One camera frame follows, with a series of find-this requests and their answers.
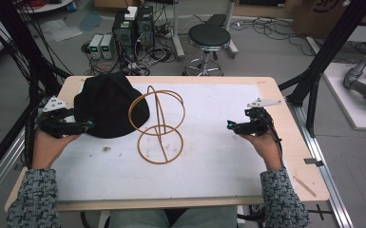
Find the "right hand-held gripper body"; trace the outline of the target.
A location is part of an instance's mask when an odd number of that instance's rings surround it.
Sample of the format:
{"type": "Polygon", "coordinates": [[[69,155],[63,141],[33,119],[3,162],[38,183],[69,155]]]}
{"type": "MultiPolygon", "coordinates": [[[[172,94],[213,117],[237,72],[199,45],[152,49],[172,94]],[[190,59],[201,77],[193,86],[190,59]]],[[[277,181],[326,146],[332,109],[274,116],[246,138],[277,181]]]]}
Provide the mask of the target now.
{"type": "Polygon", "coordinates": [[[249,123],[240,123],[238,133],[242,135],[260,136],[274,128],[274,121],[265,109],[270,105],[280,105],[281,100],[258,98],[247,105],[244,114],[250,119],[249,123]]]}

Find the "white table mat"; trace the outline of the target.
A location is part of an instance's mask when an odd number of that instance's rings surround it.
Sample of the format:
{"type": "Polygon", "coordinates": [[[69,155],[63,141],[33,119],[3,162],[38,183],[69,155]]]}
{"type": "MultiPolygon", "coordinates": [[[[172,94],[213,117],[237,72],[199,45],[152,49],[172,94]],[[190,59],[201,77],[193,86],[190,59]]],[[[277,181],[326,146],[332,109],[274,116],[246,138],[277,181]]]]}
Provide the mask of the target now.
{"type": "Polygon", "coordinates": [[[59,198],[166,200],[256,196],[263,161],[232,130],[260,97],[255,85],[156,84],[173,131],[157,138],[156,117],[121,138],[83,135],[53,167],[59,198]]]}

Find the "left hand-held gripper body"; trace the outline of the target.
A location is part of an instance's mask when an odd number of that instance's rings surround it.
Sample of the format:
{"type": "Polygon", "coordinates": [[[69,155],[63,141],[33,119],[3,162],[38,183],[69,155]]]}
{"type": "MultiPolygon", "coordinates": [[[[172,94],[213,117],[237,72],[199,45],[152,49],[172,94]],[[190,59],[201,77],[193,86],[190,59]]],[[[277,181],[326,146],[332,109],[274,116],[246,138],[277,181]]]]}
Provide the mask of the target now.
{"type": "Polygon", "coordinates": [[[68,103],[52,96],[42,108],[37,118],[39,128],[54,138],[64,138],[64,130],[69,126],[78,126],[72,119],[73,109],[67,108],[68,103]]]}

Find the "white box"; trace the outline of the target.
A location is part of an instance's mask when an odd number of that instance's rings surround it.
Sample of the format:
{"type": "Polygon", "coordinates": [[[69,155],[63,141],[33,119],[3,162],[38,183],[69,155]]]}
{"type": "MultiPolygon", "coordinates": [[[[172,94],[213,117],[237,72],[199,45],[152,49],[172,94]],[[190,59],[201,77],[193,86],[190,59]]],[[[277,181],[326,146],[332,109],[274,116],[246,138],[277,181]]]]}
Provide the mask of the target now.
{"type": "Polygon", "coordinates": [[[126,21],[134,21],[137,16],[138,8],[137,7],[128,7],[125,13],[126,21]]]}

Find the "thin wooden stick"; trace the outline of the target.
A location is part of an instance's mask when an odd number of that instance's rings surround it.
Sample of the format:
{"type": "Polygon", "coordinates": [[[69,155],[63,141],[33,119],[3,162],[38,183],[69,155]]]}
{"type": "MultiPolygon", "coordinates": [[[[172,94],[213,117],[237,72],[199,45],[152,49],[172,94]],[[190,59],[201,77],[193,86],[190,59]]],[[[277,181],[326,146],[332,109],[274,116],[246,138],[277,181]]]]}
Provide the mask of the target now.
{"type": "Polygon", "coordinates": [[[304,183],[301,179],[299,179],[297,176],[293,176],[293,178],[295,179],[295,181],[302,186],[309,194],[311,194],[313,197],[316,197],[317,194],[306,184],[304,183]]]}

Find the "white board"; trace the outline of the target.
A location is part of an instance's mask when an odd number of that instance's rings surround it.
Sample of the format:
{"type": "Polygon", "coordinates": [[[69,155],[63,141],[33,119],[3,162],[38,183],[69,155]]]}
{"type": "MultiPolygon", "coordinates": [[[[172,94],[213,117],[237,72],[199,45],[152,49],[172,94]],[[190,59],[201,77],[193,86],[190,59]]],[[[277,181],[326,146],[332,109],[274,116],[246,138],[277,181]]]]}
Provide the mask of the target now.
{"type": "Polygon", "coordinates": [[[326,68],[324,79],[353,129],[366,130],[366,100],[359,93],[343,86],[345,74],[352,67],[354,65],[332,63],[326,68]]]}

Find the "grey power supply unit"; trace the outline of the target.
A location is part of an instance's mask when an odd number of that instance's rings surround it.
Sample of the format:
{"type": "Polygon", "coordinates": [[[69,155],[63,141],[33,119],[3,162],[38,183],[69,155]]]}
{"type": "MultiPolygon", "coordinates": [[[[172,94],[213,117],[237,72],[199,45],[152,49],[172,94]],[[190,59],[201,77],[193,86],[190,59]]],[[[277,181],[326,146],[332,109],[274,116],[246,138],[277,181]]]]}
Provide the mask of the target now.
{"type": "Polygon", "coordinates": [[[114,57],[115,46],[111,34],[103,36],[101,41],[101,50],[104,59],[112,59],[114,57]]]}
{"type": "Polygon", "coordinates": [[[101,51],[101,42],[103,39],[103,35],[96,34],[93,36],[92,40],[90,41],[88,48],[90,50],[90,54],[93,59],[101,59],[103,57],[101,51]]]}

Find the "black round stool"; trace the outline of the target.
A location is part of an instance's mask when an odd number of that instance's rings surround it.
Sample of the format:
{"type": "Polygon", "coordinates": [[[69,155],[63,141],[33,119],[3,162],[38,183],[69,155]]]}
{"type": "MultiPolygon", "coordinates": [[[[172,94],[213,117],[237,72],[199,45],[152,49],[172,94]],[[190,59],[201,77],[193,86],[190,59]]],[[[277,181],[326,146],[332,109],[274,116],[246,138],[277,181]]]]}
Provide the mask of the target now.
{"type": "Polygon", "coordinates": [[[208,23],[196,25],[188,31],[188,42],[202,51],[202,57],[190,61],[183,69],[184,76],[222,76],[217,51],[230,45],[230,33],[208,23]]]}

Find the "person's right hand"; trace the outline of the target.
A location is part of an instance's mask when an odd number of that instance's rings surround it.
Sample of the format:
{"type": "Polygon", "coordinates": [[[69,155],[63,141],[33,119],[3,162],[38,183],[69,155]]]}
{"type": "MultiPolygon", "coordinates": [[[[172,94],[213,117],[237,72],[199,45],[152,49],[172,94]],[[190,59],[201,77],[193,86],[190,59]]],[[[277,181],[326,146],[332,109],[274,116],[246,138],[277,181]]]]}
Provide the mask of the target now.
{"type": "Polygon", "coordinates": [[[260,136],[241,135],[241,137],[252,143],[267,170],[279,170],[283,167],[278,146],[270,131],[260,136]]]}

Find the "aluminium rail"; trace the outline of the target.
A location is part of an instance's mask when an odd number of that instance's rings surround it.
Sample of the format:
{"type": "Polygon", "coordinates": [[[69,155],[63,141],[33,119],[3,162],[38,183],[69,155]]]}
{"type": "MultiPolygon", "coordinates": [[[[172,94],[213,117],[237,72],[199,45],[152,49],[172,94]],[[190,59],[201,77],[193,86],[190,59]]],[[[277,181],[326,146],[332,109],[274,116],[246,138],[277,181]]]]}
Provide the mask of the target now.
{"type": "Polygon", "coordinates": [[[306,113],[302,107],[296,107],[293,104],[288,104],[289,110],[291,111],[294,120],[298,124],[299,131],[311,153],[311,157],[318,161],[323,161],[324,165],[317,167],[320,172],[325,186],[329,192],[329,204],[333,215],[336,219],[339,228],[354,228],[354,224],[348,214],[348,211],[343,203],[340,193],[337,190],[335,181],[331,175],[328,164],[325,161],[323,153],[319,147],[318,141],[309,130],[306,128],[306,113]]]}
{"type": "Polygon", "coordinates": [[[22,128],[20,132],[15,135],[15,138],[10,142],[10,146],[4,150],[4,156],[0,160],[0,186],[21,157],[24,148],[25,129],[22,128]]]}

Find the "person's legs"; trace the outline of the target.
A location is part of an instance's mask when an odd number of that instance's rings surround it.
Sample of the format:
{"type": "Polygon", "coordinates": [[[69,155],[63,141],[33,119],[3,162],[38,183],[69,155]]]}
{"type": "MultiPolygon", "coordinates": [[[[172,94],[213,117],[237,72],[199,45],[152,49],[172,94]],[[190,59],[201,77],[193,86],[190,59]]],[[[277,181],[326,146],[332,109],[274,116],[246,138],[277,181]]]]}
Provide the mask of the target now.
{"type": "Polygon", "coordinates": [[[109,228],[236,228],[237,207],[120,210],[109,228]]]}

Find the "black computer tower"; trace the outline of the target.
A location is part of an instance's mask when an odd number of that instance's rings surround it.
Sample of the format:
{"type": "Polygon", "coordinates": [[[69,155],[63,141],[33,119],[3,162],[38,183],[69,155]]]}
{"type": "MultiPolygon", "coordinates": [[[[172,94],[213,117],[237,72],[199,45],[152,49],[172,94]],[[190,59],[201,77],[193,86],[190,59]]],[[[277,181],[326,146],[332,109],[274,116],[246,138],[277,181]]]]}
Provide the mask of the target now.
{"type": "Polygon", "coordinates": [[[137,17],[138,41],[142,47],[154,47],[154,22],[153,7],[142,6],[138,8],[137,17]]]}
{"type": "Polygon", "coordinates": [[[129,61],[135,61],[136,24],[133,20],[126,20],[125,14],[125,10],[116,13],[112,33],[119,57],[126,57],[129,61]]]}

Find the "cardboard box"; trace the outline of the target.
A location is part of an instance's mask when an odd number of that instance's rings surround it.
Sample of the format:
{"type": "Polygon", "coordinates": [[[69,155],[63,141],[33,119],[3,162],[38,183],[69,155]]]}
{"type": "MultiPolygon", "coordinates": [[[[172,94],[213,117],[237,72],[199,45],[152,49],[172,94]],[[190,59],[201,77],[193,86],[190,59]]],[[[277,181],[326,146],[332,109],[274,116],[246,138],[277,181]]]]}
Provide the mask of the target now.
{"type": "Polygon", "coordinates": [[[361,7],[351,9],[353,0],[301,0],[295,10],[292,29],[299,36],[325,39],[334,30],[342,16],[352,20],[359,16],[361,24],[366,23],[366,11],[361,7]]]}

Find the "black metal frame strut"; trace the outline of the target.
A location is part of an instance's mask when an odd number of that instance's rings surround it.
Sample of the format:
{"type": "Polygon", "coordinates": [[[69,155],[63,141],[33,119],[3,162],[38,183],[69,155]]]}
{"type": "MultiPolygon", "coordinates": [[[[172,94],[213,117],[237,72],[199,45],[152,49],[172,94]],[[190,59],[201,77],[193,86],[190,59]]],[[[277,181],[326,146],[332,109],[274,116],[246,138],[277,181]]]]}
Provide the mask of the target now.
{"type": "Polygon", "coordinates": [[[365,14],[366,0],[350,0],[347,10],[339,18],[311,64],[300,75],[279,85],[280,91],[295,86],[293,92],[287,96],[287,101],[296,107],[302,106],[304,99],[309,97],[305,126],[312,137],[315,137],[319,81],[365,14]]]}
{"type": "Polygon", "coordinates": [[[34,133],[33,121],[37,115],[37,105],[51,95],[58,95],[62,84],[59,79],[71,76],[69,70],[63,70],[50,62],[34,41],[29,27],[20,11],[25,10],[13,0],[0,0],[0,22],[9,35],[7,41],[0,33],[0,42],[10,55],[29,85],[29,105],[21,114],[10,132],[0,142],[0,161],[14,142],[22,128],[26,129],[26,165],[30,166],[30,134],[34,133]]]}

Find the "person's left hand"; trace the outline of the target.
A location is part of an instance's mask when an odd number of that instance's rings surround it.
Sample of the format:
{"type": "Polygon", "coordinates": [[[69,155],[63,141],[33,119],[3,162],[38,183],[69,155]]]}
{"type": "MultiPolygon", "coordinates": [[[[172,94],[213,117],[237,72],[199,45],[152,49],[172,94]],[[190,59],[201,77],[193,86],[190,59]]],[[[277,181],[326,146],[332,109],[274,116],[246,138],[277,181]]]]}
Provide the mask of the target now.
{"type": "Polygon", "coordinates": [[[79,138],[79,135],[70,135],[57,139],[48,133],[39,130],[34,139],[32,169],[50,169],[59,158],[67,145],[79,138]]]}

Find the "orange wire frame stand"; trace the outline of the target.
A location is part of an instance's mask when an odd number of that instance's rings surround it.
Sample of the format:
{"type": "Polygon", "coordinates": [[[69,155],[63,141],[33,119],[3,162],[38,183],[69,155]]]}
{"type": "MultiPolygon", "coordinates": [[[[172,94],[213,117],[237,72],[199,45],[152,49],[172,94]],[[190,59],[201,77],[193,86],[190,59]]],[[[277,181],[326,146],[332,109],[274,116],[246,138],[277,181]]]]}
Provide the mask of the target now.
{"type": "Polygon", "coordinates": [[[153,85],[149,85],[146,89],[146,93],[138,96],[132,102],[132,104],[129,106],[127,117],[128,117],[130,124],[133,126],[133,128],[141,133],[141,135],[139,136],[138,141],[137,141],[137,149],[138,149],[140,156],[145,161],[147,161],[149,163],[153,163],[153,164],[167,164],[167,163],[175,161],[182,154],[183,147],[184,147],[184,141],[183,141],[183,135],[180,133],[178,128],[183,124],[185,115],[186,115],[186,108],[184,105],[183,97],[179,93],[177,93],[173,90],[169,90],[169,89],[156,90],[153,85]],[[160,99],[161,94],[171,96],[176,101],[178,101],[182,107],[182,110],[183,110],[182,118],[179,121],[179,123],[175,126],[171,126],[171,125],[167,124],[165,121],[164,109],[163,109],[162,102],[160,99]],[[146,128],[145,130],[141,130],[132,120],[132,114],[133,114],[133,111],[134,111],[136,105],[138,105],[142,100],[145,100],[148,96],[151,96],[151,95],[154,96],[156,124],[146,128]],[[179,136],[180,146],[181,146],[178,153],[173,158],[167,157],[166,148],[163,143],[163,137],[170,133],[176,133],[179,136]],[[144,155],[142,147],[141,147],[141,141],[144,136],[155,137],[158,140],[159,146],[160,146],[162,154],[164,156],[164,161],[153,161],[144,155]]]}

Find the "black hat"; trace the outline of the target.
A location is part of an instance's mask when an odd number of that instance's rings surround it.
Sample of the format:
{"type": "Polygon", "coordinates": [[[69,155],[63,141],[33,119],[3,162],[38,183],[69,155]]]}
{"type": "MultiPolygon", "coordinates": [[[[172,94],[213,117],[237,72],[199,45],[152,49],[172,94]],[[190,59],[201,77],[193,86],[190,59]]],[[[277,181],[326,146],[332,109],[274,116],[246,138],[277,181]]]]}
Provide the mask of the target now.
{"type": "Polygon", "coordinates": [[[142,95],[123,72],[100,74],[87,78],[82,91],[74,98],[74,118],[77,122],[92,121],[87,134],[111,139],[123,137],[145,124],[149,117],[146,100],[132,103],[142,95]]]}

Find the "grey tape piece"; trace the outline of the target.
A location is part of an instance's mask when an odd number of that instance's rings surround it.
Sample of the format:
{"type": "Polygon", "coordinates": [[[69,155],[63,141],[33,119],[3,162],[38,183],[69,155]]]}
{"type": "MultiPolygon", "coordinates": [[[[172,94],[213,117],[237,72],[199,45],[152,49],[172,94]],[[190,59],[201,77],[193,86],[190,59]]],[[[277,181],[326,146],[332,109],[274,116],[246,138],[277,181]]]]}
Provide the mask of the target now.
{"type": "Polygon", "coordinates": [[[314,164],[316,167],[321,167],[324,165],[323,161],[318,161],[315,158],[306,158],[303,159],[306,164],[314,164]]]}

